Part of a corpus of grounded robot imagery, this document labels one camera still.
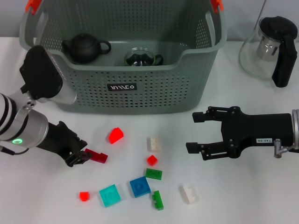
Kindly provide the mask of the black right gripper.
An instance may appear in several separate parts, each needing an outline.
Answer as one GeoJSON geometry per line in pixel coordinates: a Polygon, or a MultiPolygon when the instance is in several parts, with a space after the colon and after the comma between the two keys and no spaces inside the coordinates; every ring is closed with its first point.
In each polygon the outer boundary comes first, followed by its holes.
{"type": "Polygon", "coordinates": [[[187,142],[189,154],[201,154],[204,161],[220,158],[238,158],[249,147],[274,146],[274,140],[293,150],[293,127],[289,113],[247,115],[239,107],[209,106],[206,112],[194,112],[194,123],[221,121],[223,141],[199,144],[187,142]]]}

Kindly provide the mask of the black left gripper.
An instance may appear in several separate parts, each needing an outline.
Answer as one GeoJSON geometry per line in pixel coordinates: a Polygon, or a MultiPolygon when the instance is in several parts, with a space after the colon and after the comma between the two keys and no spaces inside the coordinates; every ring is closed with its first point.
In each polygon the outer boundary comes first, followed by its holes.
{"type": "Polygon", "coordinates": [[[59,121],[58,125],[49,123],[48,132],[37,148],[58,154],[69,167],[83,164],[93,157],[90,152],[82,151],[87,142],[59,121]]]}

